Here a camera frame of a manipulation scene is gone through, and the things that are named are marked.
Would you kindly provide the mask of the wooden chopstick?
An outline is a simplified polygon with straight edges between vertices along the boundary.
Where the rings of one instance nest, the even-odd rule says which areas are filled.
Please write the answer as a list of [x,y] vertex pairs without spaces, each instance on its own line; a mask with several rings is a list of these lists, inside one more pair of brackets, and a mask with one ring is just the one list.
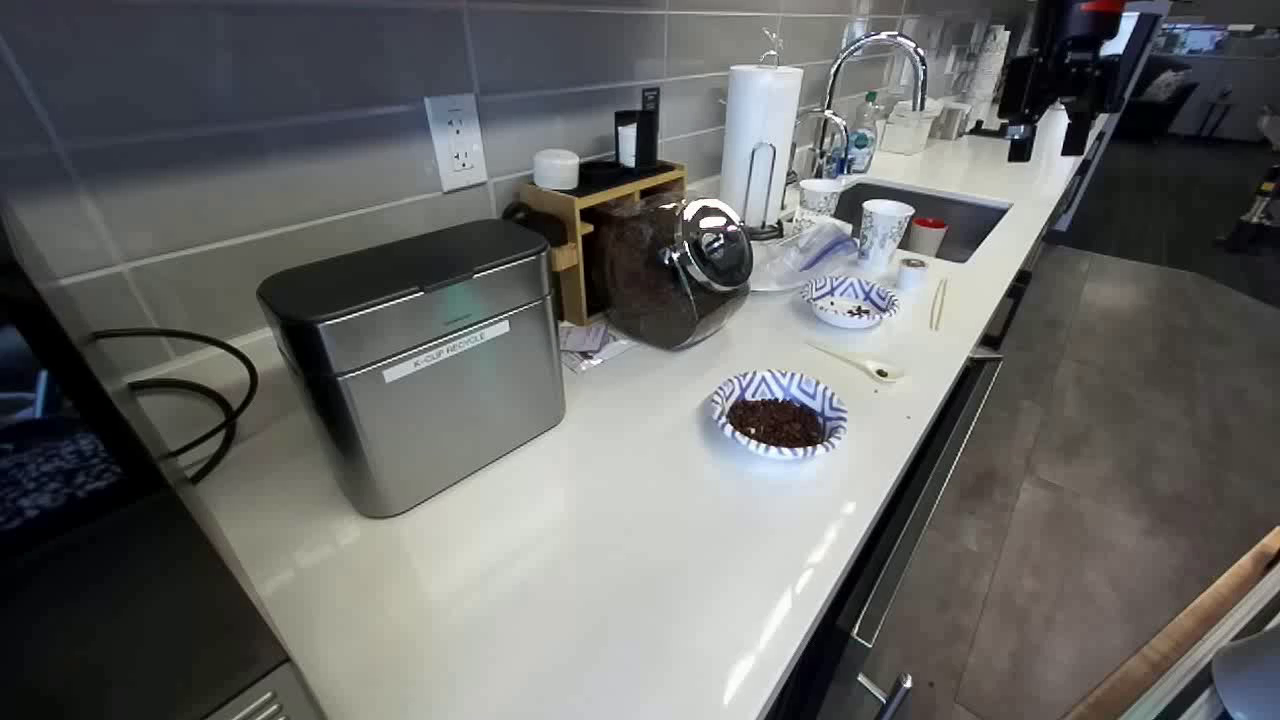
[[949,279],[937,279],[930,308],[929,308],[929,327],[944,327],[944,308],[949,308]]

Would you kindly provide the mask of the white paper towel roll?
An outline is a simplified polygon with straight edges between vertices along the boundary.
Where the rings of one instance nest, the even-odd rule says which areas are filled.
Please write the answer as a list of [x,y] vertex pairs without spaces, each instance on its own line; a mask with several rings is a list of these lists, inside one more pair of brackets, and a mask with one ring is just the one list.
[[805,73],[795,64],[731,64],[721,152],[721,195],[744,228],[780,217]]

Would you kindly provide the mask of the blue patterned bowl with beans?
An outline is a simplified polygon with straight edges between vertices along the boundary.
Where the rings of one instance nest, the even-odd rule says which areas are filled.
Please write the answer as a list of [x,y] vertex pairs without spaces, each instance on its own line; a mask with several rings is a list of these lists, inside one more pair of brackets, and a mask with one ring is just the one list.
[[[828,441],[810,443],[810,449],[776,449],[776,443],[761,443],[750,435],[739,435],[727,422],[727,408],[734,400],[795,400],[807,405]],[[744,450],[767,454],[767,461],[810,461],[823,454],[841,443],[845,426],[848,426],[848,408],[845,400],[814,374],[793,373],[793,368],[750,368],[750,373],[734,373],[727,374],[713,397],[708,397],[708,420],[721,435],[727,435],[731,443],[739,443]]]

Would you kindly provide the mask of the black monitor screen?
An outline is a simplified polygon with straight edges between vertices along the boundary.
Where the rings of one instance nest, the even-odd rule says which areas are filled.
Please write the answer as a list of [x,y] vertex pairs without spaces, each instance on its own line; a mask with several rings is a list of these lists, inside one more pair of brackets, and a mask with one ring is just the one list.
[[0,557],[167,490],[46,266],[0,228]]

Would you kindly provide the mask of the red and white cup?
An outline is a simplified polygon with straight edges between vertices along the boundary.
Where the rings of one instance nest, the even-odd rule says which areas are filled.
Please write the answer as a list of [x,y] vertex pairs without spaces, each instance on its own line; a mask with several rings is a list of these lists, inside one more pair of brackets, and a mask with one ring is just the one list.
[[949,224],[939,217],[917,217],[908,232],[908,249],[920,255],[937,255],[949,236]]

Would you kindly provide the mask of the stainless steel sink basin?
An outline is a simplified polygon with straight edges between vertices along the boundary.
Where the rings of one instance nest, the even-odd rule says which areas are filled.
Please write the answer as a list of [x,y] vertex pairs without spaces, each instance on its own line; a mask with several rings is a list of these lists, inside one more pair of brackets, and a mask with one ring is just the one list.
[[837,217],[854,224],[867,199],[901,199],[944,224],[939,261],[967,265],[986,232],[1003,219],[1003,205],[937,195],[894,185],[853,185],[837,199]]

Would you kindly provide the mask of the white paper cup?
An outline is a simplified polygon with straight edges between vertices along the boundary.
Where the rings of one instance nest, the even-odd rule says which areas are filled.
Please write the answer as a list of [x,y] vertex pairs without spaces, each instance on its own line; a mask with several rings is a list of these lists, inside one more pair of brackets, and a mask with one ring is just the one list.
[[858,239],[864,239],[864,266],[879,276],[901,249],[917,209],[905,199],[864,199],[858,205]]

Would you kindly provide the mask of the glass jar of coffee beans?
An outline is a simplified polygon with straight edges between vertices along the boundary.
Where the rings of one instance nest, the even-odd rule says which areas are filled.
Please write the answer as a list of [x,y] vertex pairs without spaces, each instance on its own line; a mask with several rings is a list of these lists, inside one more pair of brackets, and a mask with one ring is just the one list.
[[750,239],[723,199],[627,199],[594,228],[605,320],[650,348],[708,340],[749,294]]

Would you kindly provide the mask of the chrome kitchen faucet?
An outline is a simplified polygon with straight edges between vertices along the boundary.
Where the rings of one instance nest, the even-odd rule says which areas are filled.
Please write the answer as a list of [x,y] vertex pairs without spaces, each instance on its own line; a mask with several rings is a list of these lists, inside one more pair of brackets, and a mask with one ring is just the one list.
[[882,66],[901,64],[908,73],[905,98],[910,110],[929,108],[929,52],[920,39],[882,28],[867,36],[853,36],[823,66],[821,102],[814,102],[814,135],[810,135],[810,173],[832,173],[837,129],[845,125],[841,98],[858,92],[882,92]]

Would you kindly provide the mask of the wooden shelf organizer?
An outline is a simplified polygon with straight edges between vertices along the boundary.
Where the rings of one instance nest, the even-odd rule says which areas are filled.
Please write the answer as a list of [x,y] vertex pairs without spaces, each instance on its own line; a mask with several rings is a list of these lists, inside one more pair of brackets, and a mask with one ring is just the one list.
[[532,210],[560,219],[560,245],[550,249],[550,279],[560,316],[570,325],[586,320],[586,272],[585,272],[585,239],[594,232],[590,210],[643,195],[685,193],[685,168],[661,159],[648,173],[618,168],[610,159],[586,159],[580,168],[580,185],[568,193],[549,193],[523,178],[514,199]]

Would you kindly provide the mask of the white wall power outlet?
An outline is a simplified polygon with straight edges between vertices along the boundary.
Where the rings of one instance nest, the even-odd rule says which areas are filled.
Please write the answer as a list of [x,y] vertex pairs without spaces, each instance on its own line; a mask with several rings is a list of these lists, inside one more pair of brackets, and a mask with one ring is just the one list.
[[483,130],[470,92],[423,98],[441,189],[470,189],[488,178]]

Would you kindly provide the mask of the stainless steel compost bin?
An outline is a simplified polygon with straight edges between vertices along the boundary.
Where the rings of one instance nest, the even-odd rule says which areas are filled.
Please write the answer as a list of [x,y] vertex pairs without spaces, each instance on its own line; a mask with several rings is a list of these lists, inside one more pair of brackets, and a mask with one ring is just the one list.
[[564,420],[549,255],[470,219],[254,289],[355,512],[400,516]]

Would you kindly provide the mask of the small white lidded jar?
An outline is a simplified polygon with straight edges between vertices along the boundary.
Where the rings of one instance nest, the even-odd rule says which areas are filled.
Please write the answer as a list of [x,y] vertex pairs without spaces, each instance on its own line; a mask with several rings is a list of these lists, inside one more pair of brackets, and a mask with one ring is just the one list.
[[568,146],[538,146],[532,156],[532,185],[549,193],[570,193],[580,185],[580,156]]

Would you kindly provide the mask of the coffee beans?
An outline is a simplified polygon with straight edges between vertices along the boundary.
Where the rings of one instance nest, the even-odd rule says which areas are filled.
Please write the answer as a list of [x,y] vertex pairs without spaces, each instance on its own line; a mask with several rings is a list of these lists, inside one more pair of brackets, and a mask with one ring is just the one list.
[[739,435],[750,435],[776,449],[810,449],[828,441],[821,414],[795,400],[734,400],[727,408],[727,422]]

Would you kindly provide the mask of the black bottle on shelf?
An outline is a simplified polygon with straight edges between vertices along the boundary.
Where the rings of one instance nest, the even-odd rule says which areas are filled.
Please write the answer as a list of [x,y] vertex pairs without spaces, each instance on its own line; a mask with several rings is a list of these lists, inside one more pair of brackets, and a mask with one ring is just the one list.
[[638,88],[634,159],[643,173],[661,159],[661,88]]

